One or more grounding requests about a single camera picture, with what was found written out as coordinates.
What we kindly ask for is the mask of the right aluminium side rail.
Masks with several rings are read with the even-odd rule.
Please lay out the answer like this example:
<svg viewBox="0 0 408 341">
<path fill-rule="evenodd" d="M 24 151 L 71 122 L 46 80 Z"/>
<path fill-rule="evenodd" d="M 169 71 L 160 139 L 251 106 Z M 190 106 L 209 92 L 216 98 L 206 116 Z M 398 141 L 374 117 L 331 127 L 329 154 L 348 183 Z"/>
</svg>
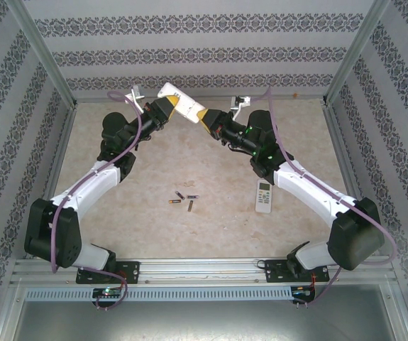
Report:
<svg viewBox="0 0 408 341">
<path fill-rule="evenodd" d="M 329 130 L 333 148 L 338 160 L 338 165 L 341 170 L 343 182 L 346 188 L 346 195 L 350 196 L 349 203 L 354 204 L 353 200 L 360 201 L 362 199 L 357 182 L 351 166 L 350 158 L 344 144 L 343 137 L 338 127 L 336 118 L 332 111 L 332 108 L 325 105 L 321 106 L 326 120 L 326 124 Z M 370 237 L 376 237 L 377 233 L 373 231 L 365 230 L 360 236 L 358 236 L 354 242 L 358 251 L 362 251 L 363 254 L 370 256 L 376 251 L 375 241 L 370 241 Z"/>
</svg>

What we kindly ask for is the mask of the aluminium mounting rail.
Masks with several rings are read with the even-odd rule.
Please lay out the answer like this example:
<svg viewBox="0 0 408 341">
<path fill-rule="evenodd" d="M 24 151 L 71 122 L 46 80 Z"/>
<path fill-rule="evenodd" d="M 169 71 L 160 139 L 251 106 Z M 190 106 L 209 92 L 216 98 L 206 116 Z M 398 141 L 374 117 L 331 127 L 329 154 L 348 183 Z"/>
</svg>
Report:
<svg viewBox="0 0 408 341">
<path fill-rule="evenodd" d="M 140 259 L 138 286 L 268 286 L 265 272 L 253 258 L 228 259 Z M 10 287 L 75 286 L 76 268 L 53 273 L 48 262 L 22 259 L 15 262 Z M 361 265 L 353 271 L 342 271 L 335 285 L 384 284 L 396 282 L 393 265 Z"/>
</svg>

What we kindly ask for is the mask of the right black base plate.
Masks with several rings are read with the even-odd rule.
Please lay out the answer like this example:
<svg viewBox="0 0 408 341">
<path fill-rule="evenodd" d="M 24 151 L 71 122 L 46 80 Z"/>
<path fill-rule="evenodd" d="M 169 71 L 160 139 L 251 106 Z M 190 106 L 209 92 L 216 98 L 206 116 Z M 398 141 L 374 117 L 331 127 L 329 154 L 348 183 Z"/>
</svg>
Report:
<svg viewBox="0 0 408 341">
<path fill-rule="evenodd" d="M 268 259 L 260 266 L 268 283 L 317 283 L 329 282 L 330 276 L 326 266 L 306 270 L 299 264 L 286 259 Z"/>
</svg>

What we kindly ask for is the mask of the left controller board green light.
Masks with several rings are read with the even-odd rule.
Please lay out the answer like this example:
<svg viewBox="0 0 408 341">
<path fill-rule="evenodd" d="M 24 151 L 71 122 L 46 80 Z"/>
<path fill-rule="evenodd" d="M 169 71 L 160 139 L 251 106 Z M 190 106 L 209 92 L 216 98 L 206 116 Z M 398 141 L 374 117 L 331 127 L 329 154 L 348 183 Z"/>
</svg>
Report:
<svg viewBox="0 0 408 341">
<path fill-rule="evenodd" d="M 94 288 L 92 292 L 93 299 L 119 299 L 121 297 L 122 290 L 115 287 L 106 288 Z"/>
</svg>

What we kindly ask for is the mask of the right controller board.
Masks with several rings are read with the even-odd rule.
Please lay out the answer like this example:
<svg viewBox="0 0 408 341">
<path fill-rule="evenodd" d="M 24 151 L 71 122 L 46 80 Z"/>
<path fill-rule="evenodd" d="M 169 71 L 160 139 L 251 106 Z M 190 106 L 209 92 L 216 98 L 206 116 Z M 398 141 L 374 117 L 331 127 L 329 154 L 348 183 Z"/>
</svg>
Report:
<svg viewBox="0 0 408 341">
<path fill-rule="evenodd" d="M 315 296 L 315 287 L 314 286 L 292 286 L 292 295 L 298 297 L 302 300 L 311 299 L 313 300 Z"/>
</svg>

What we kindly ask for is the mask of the aluminium side rail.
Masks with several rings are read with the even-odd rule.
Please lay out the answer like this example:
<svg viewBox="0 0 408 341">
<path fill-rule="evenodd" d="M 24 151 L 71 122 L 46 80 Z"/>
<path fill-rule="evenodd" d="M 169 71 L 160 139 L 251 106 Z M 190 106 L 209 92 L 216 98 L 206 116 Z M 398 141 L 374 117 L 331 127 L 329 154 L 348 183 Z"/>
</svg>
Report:
<svg viewBox="0 0 408 341">
<path fill-rule="evenodd" d="M 353 200 L 360 201 L 362 199 L 357 182 L 351 166 L 350 158 L 344 144 L 343 137 L 338 127 L 336 118 L 332 111 L 332 108 L 325 105 L 321 106 L 326 120 L 326 124 L 329 130 L 333 148 L 338 160 L 338 165 L 341 170 L 343 182 L 346 188 L 346 195 L 350 196 L 349 203 L 354 204 Z M 370 256 L 376 251 L 375 241 L 370 241 L 370 237 L 376 237 L 377 233 L 373 231 L 365 230 L 360 236 L 358 236 L 354 242 L 358 251 L 362 251 L 363 254 Z"/>
<path fill-rule="evenodd" d="M 77 111 L 77 104 L 70 107 L 70 110 L 67 113 L 67 118 L 64 121 L 63 127 L 60 132 L 60 138 L 57 142 L 57 148 L 55 150 L 53 163 L 50 167 L 50 173 L 48 180 L 43 191 L 43 199 L 49 199 L 54 196 L 55 189 L 60 177 L 60 171 L 62 164 L 65 158 L 67 145 L 70 140 L 70 135 L 72 132 L 72 126 L 74 124 L 75 115 Z"/>
</svg>

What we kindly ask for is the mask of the left aluminium side rail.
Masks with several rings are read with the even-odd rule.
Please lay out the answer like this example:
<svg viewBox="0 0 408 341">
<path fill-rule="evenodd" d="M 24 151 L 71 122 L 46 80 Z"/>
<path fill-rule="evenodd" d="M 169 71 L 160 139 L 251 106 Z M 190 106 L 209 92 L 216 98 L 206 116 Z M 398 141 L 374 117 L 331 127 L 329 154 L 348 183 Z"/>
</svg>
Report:
<svg viewBox="0 0 408 341">
<path fill-rule="evenodd" d="M 60 171 L 62 164 L 65 158 L 67 145 L 70 140 L 70 135 L 72 132 L 72 126 L 74 124 L 75 115 L 77 111 L 77 104 L 70 107 L 70 110 L 67 113 L 67 118 L 64 121 L 63 127 L 60 132 L 60 138 L 57 142 L 57 148 L 55 150 L 53 163 L 50 167 L 50 173 L 48 180 L 43 191 L 43 199 L 49 199 L 54 196 L 55 189 L 60 177 Z"/>
</svg>

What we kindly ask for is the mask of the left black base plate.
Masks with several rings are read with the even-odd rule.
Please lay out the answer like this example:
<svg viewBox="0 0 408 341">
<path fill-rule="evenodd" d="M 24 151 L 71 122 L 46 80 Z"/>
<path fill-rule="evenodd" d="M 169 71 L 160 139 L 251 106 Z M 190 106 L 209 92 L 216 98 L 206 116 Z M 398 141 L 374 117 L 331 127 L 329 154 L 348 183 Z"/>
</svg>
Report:
<svg viewBox="0 0 408 341">
<path fill-rule="evenodd" d="M 140 263 L 138 261 L 116 261 L 112 270 L 104 269 L 104 271 L 123 277 L 127 284 L 137 284 Z M 75 282 L 92 285 L 121 284 L 121 279 L 95 271 L 78 269 Z"/>
</svg>

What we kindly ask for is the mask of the right aluminium frame post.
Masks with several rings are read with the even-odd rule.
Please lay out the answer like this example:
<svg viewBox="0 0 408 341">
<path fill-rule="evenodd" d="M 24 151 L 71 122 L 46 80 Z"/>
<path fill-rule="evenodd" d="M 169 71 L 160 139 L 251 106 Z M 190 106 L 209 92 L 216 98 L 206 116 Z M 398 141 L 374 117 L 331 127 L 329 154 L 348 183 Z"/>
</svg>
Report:
<svg viewBox="0 0 408 341">
<path fill-rule="evenodd" d="M 338 67 L 329 88 L 324 95 L 324 104 L 330 105 L 340 92 L 346 78 L 355 65 L 355 62 L 362 53 L 365 45 L 369 41 L 369 37 L 376 27 L 378 21 L 381 19 L 390 0 L 373 0 L 373 3 L 367 12 L 363 22 L 360 25 L 358 32 L 353 39 L 341 65 Z"/>
</svg>

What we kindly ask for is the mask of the aluminium frame post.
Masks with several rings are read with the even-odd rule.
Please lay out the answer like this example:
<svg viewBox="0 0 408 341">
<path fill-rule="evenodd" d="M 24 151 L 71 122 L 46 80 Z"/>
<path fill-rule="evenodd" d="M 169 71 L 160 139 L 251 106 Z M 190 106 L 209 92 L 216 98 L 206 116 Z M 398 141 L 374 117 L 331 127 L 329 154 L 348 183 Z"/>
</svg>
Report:
<svg viewBox="0 0 408 341">
<path fill-rule="evenodd" d="M 39 61 L 43 64 L 43 67 L 52 80 L 55 88 L 58 90 L 65 103 L 74 107 L 77 100 L 73 96 L 72 90 L 66 82 L 66 79 L 60 72 L 53 54 L 47 47 L 45 40 L 24 5 L 23 0 L 5 0 L 5 2 L 21 27 L 21 30 L 24 32 L 24 35 L 27 37 Z"/>
<path fill-rule="evenodd" d="M 329 88 L 324 95 L 324 104 L 330 105 L 340 92 L 346 78 L 355 65 L 355 62 L 362 53 L 365 45 L 369 41 L 369 37 L 376 27 L 378 21 L 381 19 L 390 0 L 373 0 L 373 3 L 367 12 L 363 22 L 360 25 L 358 32 L 353 39 L 341 65 L 338 67 Z"/>
</svg>

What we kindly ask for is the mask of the left aluminium frame post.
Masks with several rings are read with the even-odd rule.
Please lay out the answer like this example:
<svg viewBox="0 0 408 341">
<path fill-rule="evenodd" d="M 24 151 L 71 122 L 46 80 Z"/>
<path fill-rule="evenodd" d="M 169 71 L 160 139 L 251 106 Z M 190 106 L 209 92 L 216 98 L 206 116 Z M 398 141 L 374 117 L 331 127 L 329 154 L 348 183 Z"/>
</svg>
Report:
<svg viewBox="0 0 408 341">
<path fill-rule="evenodd" d="M 43 67 L 52 80 L 55 88 L 58 90 L 65 103 L 74 107 L 77 100 L 73 96 L 72 90 L 66 82 L 66 79 L 60 72 L 53 54 L 47 47 L 45 40 L 24 5 L 23 0 L 5 0 L 5 2 L 21 27 L 21 30 L 24 32 L 24 35 L 27 37 L 39 61 L 43 64 Z"/>
</svg>

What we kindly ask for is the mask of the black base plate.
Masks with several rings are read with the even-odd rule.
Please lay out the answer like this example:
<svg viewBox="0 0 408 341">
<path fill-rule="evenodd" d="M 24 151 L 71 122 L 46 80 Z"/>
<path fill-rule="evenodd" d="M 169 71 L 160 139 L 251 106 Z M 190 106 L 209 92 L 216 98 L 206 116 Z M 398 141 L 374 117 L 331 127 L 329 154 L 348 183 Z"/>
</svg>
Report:
<svg viewBox="0 0 408 341">
<path fill-rule="evenodd" d="M 137 284 L 140 263 L 138 261 L 116 261 L 112 270 L 104 269 L 104 271 L 123 277 L 127 284 Z M 78 269 L 75 282 L 92 285 L 121 284 L 121 279 L 95 271 Z"/>
<path fill-rule="evenodd" d="M 268 259 L 260 266 L 268 283 L 317 283 L 329 282 L 330 276 L 326 266 L 306 270 L 299 264 L 286 259 Z"/>
</svg>

